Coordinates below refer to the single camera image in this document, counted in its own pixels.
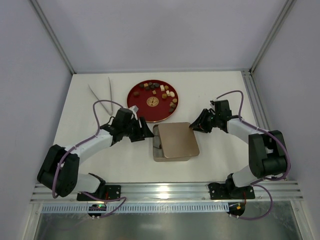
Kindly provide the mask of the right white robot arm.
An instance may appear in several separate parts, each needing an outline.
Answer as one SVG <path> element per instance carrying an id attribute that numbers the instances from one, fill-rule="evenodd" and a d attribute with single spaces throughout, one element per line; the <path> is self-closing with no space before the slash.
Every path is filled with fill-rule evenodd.
<path id="1" fill-rule="evenodd" d="M 193 131 L 210 133 L 218 128 L 238 137 L 248 145 L 248 165 L 231 173 L 224 183 L 208 184 L 211 200 L 254 199 L 253 183 L 265 177 L 284 174 L 289 167 L 285 143 L 280 131 L 267 131 L 248 126 L 230 109 L 228 100 L 212 100 L 210 109 L 203 109 L 190 124 Z"/>

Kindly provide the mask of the gold square tin lid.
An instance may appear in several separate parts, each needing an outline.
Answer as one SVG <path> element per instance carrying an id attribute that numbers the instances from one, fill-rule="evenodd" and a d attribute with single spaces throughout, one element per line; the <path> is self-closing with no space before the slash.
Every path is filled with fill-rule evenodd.
<path id="1" fill-rule="evenodd" d="M 188 161 L 200 154 L 195 133 L 189 122 L 160 123 L 156 136 L 159 137 L 160 150 L 164 161 Z"/>

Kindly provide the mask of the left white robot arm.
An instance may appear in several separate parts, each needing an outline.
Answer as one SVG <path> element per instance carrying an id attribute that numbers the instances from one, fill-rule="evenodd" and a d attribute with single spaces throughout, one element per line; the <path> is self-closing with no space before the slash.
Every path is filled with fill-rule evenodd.
<path id="1" fill-rule="evenodd" d="M 80 173 L 79 167 L 124 137 L 133 143 L 153 138 L 154 134 L 143 117 L 136 118 L 133 110 L 122 107 L 111 122 L 99 125 L 93 136 L 74 145 L 51 146 L 37 174 L 37 181 L 49 188 L 54 198 L 66 197 L 72 192 L 100 193 L 106 182 L 93 173 Z"/>

